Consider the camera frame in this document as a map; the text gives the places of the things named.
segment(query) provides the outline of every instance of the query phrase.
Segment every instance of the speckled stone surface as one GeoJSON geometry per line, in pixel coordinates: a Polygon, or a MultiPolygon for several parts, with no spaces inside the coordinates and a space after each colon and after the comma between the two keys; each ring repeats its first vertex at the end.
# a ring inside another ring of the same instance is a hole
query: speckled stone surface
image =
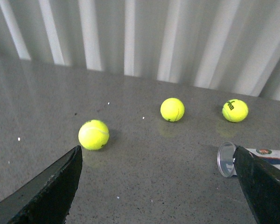
{"type": "Polygon", "coordinates": [[[218,171],[217,150],[225,141],[280,150],[280,102],[5,57],[0,201],[78,145],[90,119],[104,121],[110,139],[83,150],[67,223],[256,223],[238,179],[218,171]],[[170,97],[185,104],[179,122],[160,115],[170,97]],[[221,114],[232,98],[250,109],[236,124],[221,114]]]}

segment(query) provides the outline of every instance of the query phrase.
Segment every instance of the can label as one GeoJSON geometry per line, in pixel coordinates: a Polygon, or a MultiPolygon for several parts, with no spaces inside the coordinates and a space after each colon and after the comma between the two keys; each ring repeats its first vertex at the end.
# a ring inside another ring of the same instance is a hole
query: can label
{"type": "Polygon", "coordinates": [[[262,160],[270,163],[274,167],[280,169],[280,150],[253,149],[253,148],[245,148],[245,149],[257,155],[262,160]]]}

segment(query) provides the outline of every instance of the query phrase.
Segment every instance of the tennis ball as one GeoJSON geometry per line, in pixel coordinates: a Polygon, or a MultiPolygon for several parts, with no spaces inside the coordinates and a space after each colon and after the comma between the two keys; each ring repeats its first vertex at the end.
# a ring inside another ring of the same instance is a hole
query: tennis ball
{"type": "Polygon", "coordinates": [[[222,109],[223,116],[231,122],[240,122],[248,115],[249,109],[247,104],[239,99],[227,101],[222,109]]]}
{"type": "Polygon", "coordinates": [[[109,130],[100,120],[90,120],[82,125],[78,134],[81,145],[89,150],[102,148],[109,139],[109,130]]]}
{"type": "Polygon", "coordinates": [[[177,98],[166,99],[161,105],[162,117],[170,122],[178,121],[185,113],[185,106],[177,98]]]}

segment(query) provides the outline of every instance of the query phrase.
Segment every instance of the vertical wall panel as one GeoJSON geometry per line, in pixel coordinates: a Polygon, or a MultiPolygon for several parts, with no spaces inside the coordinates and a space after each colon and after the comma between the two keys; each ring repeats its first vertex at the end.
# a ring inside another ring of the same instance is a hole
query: vertical wall panel
{"type": "Polygon", "coordinates": [[[0,0],[0,55],[280,100],[280,0],[0,0]]]}

